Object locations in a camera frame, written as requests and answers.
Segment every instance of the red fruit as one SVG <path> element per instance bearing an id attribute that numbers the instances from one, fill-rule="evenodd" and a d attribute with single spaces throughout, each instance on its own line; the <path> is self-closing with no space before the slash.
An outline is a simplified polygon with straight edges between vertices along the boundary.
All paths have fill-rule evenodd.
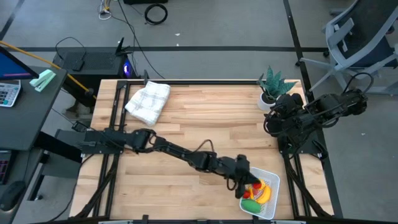
<path id="1" fill-rule="evenodd" d="M 249 198 L 250 197 L 250 192 L 247 190 L 243 193 L 243 198 Z"/>
<path id="2" fill-rule="evenodd" d="M 261 183 L 253 184 L 254 189 L 260 189 L 260 187 L 261 187 Z"/>

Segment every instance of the gray floor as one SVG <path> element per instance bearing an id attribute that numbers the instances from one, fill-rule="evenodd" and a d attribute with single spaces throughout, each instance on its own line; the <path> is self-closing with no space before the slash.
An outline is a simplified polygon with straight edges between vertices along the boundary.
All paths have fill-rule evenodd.
<path id="1" fill-rule="evenodd" d="M 298 37 L 302 47 L 325 47 L 321 27 L 331 19 L 328 10 L 346 7 L 351 1 L 291 0 Z M 54 47 L 64 37 L 74 36 L 85 46 L 113 47 L 121 37 L 132 45 L 132 34 L 126 24 L 98 19 L 99 0 L 28 0 L 22 5 L 4 41 L 18 47 Z M 0 2 L 0 29 L 15 7 L 15 1 Z M 123 4 L 129 21 L 134 24 L 142 46 L 268 46 L 293 47 L 285 8 L 280 0 L 170 0 L 166 5 L 169 18 L 161 26 L 144 24 L 143 18 Z M 138 5 L 144 11 L 146 5 Z M 115 17 L 123 18 L 115 1 L 111 1 Z M 398 32 L 387 38 L 398 40 Z M 78 46 L 66 41 L 62 46 Z M 42 62 L 13 53 L 28 65 Z M 55 52 L 35 52 L 52 60 Z M 301 78 L 294 66 L 295 52 L 146 52 L 153 66 L 166 78 L 257 78 L 270 65 L 282 70 L 287 78 Z M 150 69 L 141 53 L 136 53 L 137 70 Z M 324 60 L 321 53 L 304 53 L 305 57 Z M 314 84 L 326 71 L 307 67 Z M 396 71 L 383 70 L 390 82 Z M 334 78 L 320 85 L 315 96 L 339 93 Z M 61 92 L 54 108 L 63 112 L 73 98 Z M 360 116 L 343 118 L 325 130 L 333 173 L 345 218 L 398 221 L 398 155 L 396 153 L 397 98 L 369 95 L 368 110 Z M 70 129 L 70 123 L 53 111 L 43 129 L 54 134 L 56 129 Z M 71 197 L 73 179 L 47 178 L 40 190 L 45 199 L 24 202 L 14 223 L 46 221 L 63 210 Z M 66 212 L 61 219 L 68 216 Z"/>

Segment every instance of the computer monitor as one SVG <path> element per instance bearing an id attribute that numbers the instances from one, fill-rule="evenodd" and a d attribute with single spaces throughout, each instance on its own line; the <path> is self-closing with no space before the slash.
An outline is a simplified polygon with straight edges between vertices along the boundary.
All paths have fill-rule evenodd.
<path id="1" fill-rule="evenodd" d="M 38 78 L 39 75 L 0 47 L 0 80 L 21 80 Z"/>

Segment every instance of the gray office chair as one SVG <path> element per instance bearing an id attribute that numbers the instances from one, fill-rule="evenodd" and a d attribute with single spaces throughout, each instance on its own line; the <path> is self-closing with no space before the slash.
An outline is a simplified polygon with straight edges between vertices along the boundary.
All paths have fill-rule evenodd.
<path id="1" fill-rule="evenodd" d="M 330 63 L 325 63 L 309 58 L 301 58 L 301 62 L 328 69 L 328 72 L 316 84 L 319 84 L 334 75 L 345 88 L 344 73 L 356 74 L 355 69 L 364 69 L 362 72 L 377 74 L 383 66 L 398 66 L 398 47 L 392 50 L 385 37 L 386 32 L 398 17 L 398 0 L 357 0 L 347 10 L 332 19 L 323 28 L 328 46 L 324 56 L 329 56 Z M 393 88 L 371 88 L 368 93 L 394 94 Z"/>

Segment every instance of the black floor stripe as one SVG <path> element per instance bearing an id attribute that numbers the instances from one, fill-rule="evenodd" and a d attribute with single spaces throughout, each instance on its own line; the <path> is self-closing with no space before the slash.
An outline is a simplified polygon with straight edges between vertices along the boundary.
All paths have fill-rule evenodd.
<path id="1" fill-rule="evenodd" d="M 17 6 L 14 8 L 12 11 L 11 16 L 8 18 L 6 25 L 2 28 L 2 31 L 0 32 L 0 40 L 3 40 L 3 38 L 6 36 L 8 29 L 10 28 L 12 22 L 14 22 L 15 17 L 17 16 L 17 13 L 19 9 L 21 8 L 22 4 L 24 3 L 25 0 L 19 0 L 17 3 Z"/>
<path id="2" fill-rule="evenodd" d="M 289 22 L 290 32 L 292 33 L 293 43 L 294 43 L 294 47 L 295 47 L 296 54 L 297 54 L 297 60 L 298 60 L 303 57 L 303 49 L 305 49 L 305 48 L 301 48 L 301 46 L 300 46 L 300 41 L 299 41 L 299 37 L 297 35 L 296 26 L 294 24 L 292 10 L 290 8 L 289 0 L 284 0 L 284 6 L 285 6 L 287 20 Z M 304 63 L 301 64 L 300 71 L 301 71 L 303 82 L 304 82 L 304 89 L 306 92 L 308 92 L 309 89 L 311 89 L 311 82 L 310 82 L 310 78 L 308 76 L 307 68 Z M 308 102 L 313 101 L 314 100 L 313 94 L 308 95 L 307 99 L 308 99 Z M 322 144 L 324 146 L 326 146 L 323 131 L 318 130 L 317 134 L 318 134 L 318 140 L 320 140 L 322 142 Z M 331 168 L 329 158 L 325 162 L 322 163 L 322 166 L 323 166 L 323 170 L 325 172 L 326 184 L 328 186 L 328 191 L 329 191 L 333 211 L 334 211 L 336 217 L 343 218 L 343 212 L 341 209 L 340 200 L 338 198 L 335 178 L 333 176 L 333 171 Z"/>
<path id="3" fill-rule="evenodd" d="M 87 49 L 115 49 L 115 47 L 87 47 Z M 21 47 L 22 50 L 28 52 L 55 52 L 55 47 Z M 76 47 L 60 47 L 60 49 L 76 49 Z M 138 47 L 129 47 L 127 51 L 139 52 Z M 304 47 L 302 52 L 324 52 L 325 47 Z M 188 52 L 188 51 L 258 51 L 258 52 L 296 52 L 295 47 L 261 47 L 261 46 L 186 46 L 186 47 L 142 47 L 145 52 Z"/>

